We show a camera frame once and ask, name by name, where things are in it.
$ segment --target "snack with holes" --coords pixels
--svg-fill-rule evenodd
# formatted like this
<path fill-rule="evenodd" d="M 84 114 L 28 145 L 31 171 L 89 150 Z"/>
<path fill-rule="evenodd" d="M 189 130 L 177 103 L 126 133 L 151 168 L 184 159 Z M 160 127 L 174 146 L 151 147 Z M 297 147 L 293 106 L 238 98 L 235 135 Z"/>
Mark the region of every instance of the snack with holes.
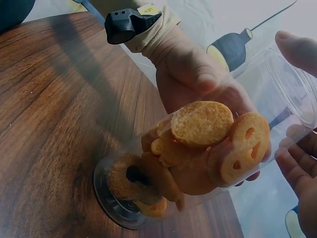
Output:
<path fill-rule="evenodd" d="M 111 166 L 107 175 L 110 192 L 119 200 L 139 200 L 145 204 L 158 203 L 162 195 L 141 173 L 141 158 L 133 154 L 123 154 Z"/>
<path fill-rule="evenodd" d="M 269 138 L 269 126 L 263 116 L 254 112 L 241 115 L 229 133 L 233 148 L 218 163 L 211 158 L 208 162 L 211 179 L 226 187 L 249 175 L 264 158 Z"/>

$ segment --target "yellow label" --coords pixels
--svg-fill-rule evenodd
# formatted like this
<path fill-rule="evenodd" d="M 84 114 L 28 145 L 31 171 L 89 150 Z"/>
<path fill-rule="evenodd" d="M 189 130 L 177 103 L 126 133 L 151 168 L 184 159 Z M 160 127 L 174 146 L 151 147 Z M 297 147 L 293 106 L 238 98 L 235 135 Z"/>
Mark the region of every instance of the yellow label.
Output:
<path fill-rule="evenodd" d="M 144 16 L 144 15 L 154 16 L 156 14 L 159 14 L 160 10 L 155 5 L 147 4 L 147 5 L 144 5 L 142 7 L 139 7 L 138 12 L 142 16 Z"/>
<path fill-rule="evenodd" d="M 226 59 L 223 57 L 222 53 L 215 46 L 213 45 L 208 46 L 207 54 L 210 55 L 218 63 L 220 63 L 227 72 L 230 71 Z"/>

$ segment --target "hand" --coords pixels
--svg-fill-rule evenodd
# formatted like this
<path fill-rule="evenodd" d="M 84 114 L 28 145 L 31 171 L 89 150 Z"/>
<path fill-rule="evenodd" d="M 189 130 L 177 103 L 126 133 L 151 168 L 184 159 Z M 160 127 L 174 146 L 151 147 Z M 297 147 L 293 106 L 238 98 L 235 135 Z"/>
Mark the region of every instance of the hand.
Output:
<path fill-rule="evenodd" d="M 285 58 L 294 66 L 317 76 L 317 42 L 280 31 L 276 43 Z M 297 144 L 294 134 L 303 131 L 291 126 L 275 157 L 283 175 L 299 199 L 299 223 L 307 237 L 317 237 L 317 134 L 310 132 Z"/>
<path fill-rule="evenodd" d="M 157 69 L 158 91 L 168 113 L 198 99 L 224 103 L 234 116 L 256 111 L 244 88 L 177 26 L 156 47 L 150 60 Z M 259 174 L 247 180 L 255 180 Z"/>

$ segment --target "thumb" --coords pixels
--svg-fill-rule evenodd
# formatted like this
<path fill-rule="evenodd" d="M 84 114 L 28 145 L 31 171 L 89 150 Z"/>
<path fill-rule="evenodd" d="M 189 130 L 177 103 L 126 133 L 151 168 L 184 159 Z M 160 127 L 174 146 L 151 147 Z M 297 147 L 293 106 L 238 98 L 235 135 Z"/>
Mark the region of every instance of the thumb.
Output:
<path fill-rule="evenodd" d="M 292 65 L 317 77 L 317 42 L 300 38 L 285 31 L 278 31 L 275 41 Z"/>

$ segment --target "jar bottom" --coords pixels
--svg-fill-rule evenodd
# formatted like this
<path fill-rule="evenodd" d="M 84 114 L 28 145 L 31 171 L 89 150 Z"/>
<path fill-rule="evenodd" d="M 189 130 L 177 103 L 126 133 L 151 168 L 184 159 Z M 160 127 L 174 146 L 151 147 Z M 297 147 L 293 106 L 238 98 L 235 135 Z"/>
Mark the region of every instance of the jar bottom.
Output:
<path fill-rule="evenodd" d="M 120 201 L 109 191 L 105 167 L 100 161 L 94 171 L 94 187 L 99 204 L 107 216 L 119 226 L 129 230 L 144 227 L 147 218 L 132 201 Z"/>

